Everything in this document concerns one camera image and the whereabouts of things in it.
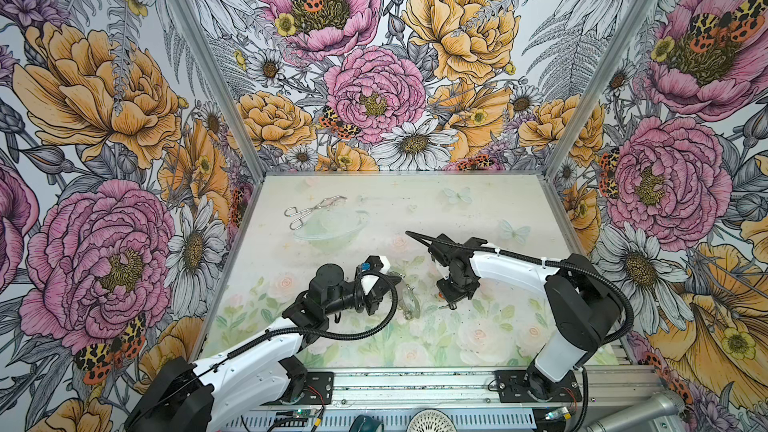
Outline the aluminium front rail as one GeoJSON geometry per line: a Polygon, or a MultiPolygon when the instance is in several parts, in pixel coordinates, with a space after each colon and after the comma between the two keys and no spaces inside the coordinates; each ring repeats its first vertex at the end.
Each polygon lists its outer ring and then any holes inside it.
{"type": "Polygon", "coordinates": [[[220,425],[222,431],[267,431],[276,420],[295,416],[283,431],[348,431],[359,416],[370,417],[387,431],[404,431],[423,410],[445,414],[459,431],[565,431],[565,419],[547,420],[559,407],[583,410],[581,392],[588,392],[586,419],[592,421],[636,405],[662,390],[648,366],[589,366],[570,383],[573,392],[558,390],[549,403],[530,402],[521,395],[502,402],[494,368],[338,369],[329,386],[326,406],[252,406],[220,425]]]}

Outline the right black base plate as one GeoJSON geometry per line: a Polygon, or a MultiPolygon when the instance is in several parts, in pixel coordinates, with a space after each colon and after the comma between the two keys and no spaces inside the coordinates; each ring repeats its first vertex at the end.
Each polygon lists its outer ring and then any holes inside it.
{"type": "Polygon", "coordinates": [[[501,403],[579,403],[582,392],[573,371],[560,381],[538,372],[502,369],[493,373],[493,385],[501,403]]]}

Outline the grey metal tube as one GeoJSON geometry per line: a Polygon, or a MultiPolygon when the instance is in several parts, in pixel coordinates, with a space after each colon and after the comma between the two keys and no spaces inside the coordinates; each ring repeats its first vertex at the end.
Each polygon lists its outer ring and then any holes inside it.
{"type": "Polygon", "coordinates": [[[678,415],[685,410],[684,400],[672,391],[660,392],[611,415],[588,424],[584,430],[589,432],[628,431],[639,424],[655,419],[678,415]]]}

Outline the white patterned round object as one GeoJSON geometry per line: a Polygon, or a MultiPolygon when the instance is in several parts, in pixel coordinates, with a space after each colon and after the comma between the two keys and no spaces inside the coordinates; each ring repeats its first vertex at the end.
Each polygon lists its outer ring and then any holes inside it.
{"type": "Polygon", "coordinates": [[[416,413],[408,423],[407,432],[457,432],[448,415],[436,409],[425,409],[416,413]]]}

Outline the dark teal device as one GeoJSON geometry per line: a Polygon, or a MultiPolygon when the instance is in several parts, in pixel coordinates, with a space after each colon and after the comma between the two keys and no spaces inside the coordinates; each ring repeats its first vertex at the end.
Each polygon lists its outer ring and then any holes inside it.
{"type": "Polygon", "coordinates": [[[384,431],[383,423],[378,419],[368,415],[357,416],[353,420],[349,428],[349,432],[383,432],[383,431],[384,431]]]}

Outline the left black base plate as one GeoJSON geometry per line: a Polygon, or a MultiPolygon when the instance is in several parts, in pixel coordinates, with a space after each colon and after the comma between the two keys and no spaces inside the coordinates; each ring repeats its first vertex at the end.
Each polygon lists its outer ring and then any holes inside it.
{"type": "Polygon", "coordinates": [[[335,374],[309,371],[290,377],[278,402],[284,405],[329,405],[332,402],[335,374]]]}

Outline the silver metal scissors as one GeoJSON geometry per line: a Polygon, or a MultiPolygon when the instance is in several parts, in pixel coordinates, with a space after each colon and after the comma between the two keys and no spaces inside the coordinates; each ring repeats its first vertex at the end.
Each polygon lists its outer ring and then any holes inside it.
{"type": "Polygon", "coordinates": [[[347,198],[341,195],[326,197],[320,202],[306,208],[299,208],[296,206],[288,207],[284,211],[284,216],[291,219],[289,229],[291,231],[296,231],[301,229],[315,212],[339,206],[346,201],[347,198]]]}

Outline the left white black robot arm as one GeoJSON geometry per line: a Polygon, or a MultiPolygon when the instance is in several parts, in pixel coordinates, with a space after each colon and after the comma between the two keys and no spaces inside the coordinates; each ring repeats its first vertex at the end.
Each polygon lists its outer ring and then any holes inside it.
{"type": "Polygon", "coordinates": [[[319,338],[366,339],[394,318],[401,277],[385,257],[371,256],[346,280],[336,264],[320,266],[308,288],[263,331],[205,359],[167,362],[124,422],[127,431],[217,431],[253,407],[294,402],[307,382],[297,355],[319,338]],[[333,332],[343,312],[373,315],[384,299],[387,315],[357,333],[333,332]]]}

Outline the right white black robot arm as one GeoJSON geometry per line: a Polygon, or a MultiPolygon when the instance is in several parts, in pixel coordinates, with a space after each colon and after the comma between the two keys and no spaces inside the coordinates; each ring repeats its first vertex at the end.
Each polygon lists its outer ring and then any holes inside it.
{"type": "Polygon", "coordinates": [[[449,308],[471,299],[485,280],[547,299],[555,331],[517,382],[534,401],[549,401],[602,346],[628,333],[635,313],[627,296],[583,255],[536,258],[479,238],[460,244],[442,234],[419,240],[444,276],[437,287],[449,308]]]}

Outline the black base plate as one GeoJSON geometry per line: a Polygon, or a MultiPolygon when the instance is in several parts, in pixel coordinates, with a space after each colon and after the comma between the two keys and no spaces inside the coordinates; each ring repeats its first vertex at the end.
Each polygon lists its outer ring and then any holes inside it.
{"type": "Polygon", "coordinates": [[[290,377],[278,402],[284,405],[329,405],[332,402],[335,374],[309,371],[290,377]]]}
{"type": "Polygon", "coordinates": [[[573,371],[560,381],[538,372],[502,369],[493,373],[493,385],[501,403],[579,403],[582,392],[573,371]]]}

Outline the clear glass bowl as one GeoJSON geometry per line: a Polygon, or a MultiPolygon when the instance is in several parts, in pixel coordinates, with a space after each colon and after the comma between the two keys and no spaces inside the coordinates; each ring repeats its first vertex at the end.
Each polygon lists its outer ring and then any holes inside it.
{"type": "Polygon", "coordinates": [[[363,210],[323,209],[313,213],[293,236],[322,253],[338,252],[357,239],[369,220],[369,213],[363,210]]]}

